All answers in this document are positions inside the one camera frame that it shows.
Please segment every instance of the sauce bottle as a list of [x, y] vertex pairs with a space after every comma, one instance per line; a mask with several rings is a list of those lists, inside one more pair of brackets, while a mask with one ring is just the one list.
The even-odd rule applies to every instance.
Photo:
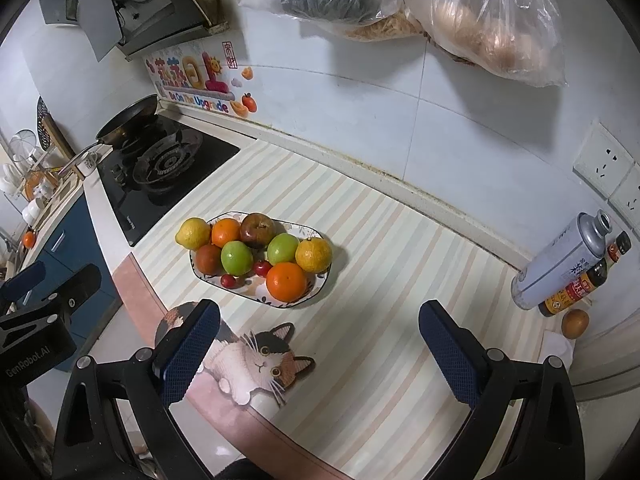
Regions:
[[538, 306], [601, 260], [605, 236], [612, 231], [607, 214], [580, 213], [511, 281], [511, 297], [524, 310]]
[[620, 256], [631, 249], [631, 240], [626, 232], [622, 231], [616, 241], [607, 247], [607, 254], [591, 269], [582, 273], [579, 278], [573, 280], [565, 288], [546, 298], [538, 305], [543, 316], [554, 316], [558, 312], [569, 308], [580, 301], [586, 295], [591, 294], [600, 285], [607, 281], [609, 269], [618, 262]]

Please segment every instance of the black glass cooktop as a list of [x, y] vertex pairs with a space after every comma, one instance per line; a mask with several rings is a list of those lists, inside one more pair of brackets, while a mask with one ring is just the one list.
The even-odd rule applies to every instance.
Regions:
[[163, 116], [98, 164], [130, 246], [240, 149]]

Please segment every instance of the wok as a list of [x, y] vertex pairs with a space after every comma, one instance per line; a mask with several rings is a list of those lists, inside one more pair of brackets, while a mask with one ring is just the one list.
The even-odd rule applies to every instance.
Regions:
[[156, 94], [148, 95], [133, 103], [130, 107], [125, 108], [106, 123], [95, 136], [97, 140], [72, 158], [58, 172], [58, 175], [65, 174], [76, 160], [99, 144], [106, 144], [117, 149], [123, 145], [125, 140], [134, 138], [141, 131], [142, 126], [151, 120], [156, 113], [156, 108], [158, 108], [158, 96]]

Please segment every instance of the yellow lemon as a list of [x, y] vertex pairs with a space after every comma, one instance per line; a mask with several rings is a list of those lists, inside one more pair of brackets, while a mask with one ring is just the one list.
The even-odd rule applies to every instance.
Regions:
[[296, 249], [296, 263], [306, 272], [323, 272], [331, 265], [331, 258], [331, 246], [323, 238], [302, 240]]
[[204, 244], [209, 243], [211, 226], [202, 218], [185, 220], [175, 234], [175, 241], [185, 249], [197, 251]]

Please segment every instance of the calico cat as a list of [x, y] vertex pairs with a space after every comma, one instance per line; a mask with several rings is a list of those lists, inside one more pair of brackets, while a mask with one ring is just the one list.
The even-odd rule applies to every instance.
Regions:
[[311, 357], [296, 357], [291, 351], [293, 332], [293, 324], [284, 323], [235, 341], [216, 338], [202, 361], [202, 370], [213, 375], [220, 390], [236, 404], [248, 404], [251, 392], [257, 389], [272, 393], [279, 405], [284, 404], [284, 391], [316, 365]]

